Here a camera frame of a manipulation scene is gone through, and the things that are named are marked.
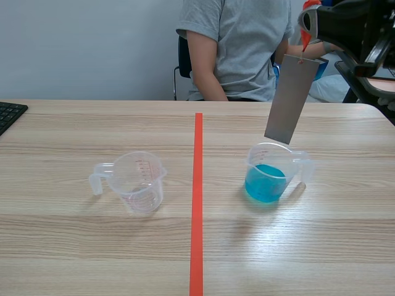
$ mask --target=empty measuring cup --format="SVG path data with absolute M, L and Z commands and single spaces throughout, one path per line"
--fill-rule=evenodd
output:
M 245 187 L 248 194 L 262 202 L 275 202 L 302 169 L 302 182 L 310 181 L 314 162 L 303 151 L 291 151 L 274 144 L 261 143 L 251 148 Z
M 93 193 L 103 193 L 101 178 L 118 193 L 125 205 L 136 213 L 149 213 L 163 200 L 162 179 L 167 174 L 162 162 L 148 152 L 132 152 L 114 163 L 94 167 L 89 177 Z

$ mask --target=blue liquid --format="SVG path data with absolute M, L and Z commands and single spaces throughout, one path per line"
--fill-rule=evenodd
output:
M 274 177 L 285 177 L 279 169 L 270 165 L 257 165 L 256 168 Z M 266 176 L 255 168 L 251 168 L 246 176 L 246 190 L 251 197 L 261 202 L 277 201 L 287 187 L 286 179 Z

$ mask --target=red tape line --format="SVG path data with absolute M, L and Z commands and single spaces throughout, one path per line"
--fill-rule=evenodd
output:
M 189 296 L 203 296 L 203 114 L 195 116 Z

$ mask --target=gray t-shirt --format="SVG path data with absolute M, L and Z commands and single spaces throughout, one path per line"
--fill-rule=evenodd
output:
M 184 0 L 177 33 L 187 30 L 218 42 L 214 75 L 229 98 L 274 98 L 270 57 L 293 34 L 290 0 Z M 193 86 L 189 99 L 202 98 Z

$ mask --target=black keyboard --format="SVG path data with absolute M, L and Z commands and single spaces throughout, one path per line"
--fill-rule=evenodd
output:
M 0 136 L 26 112 L 26 105 L 0 102 Z

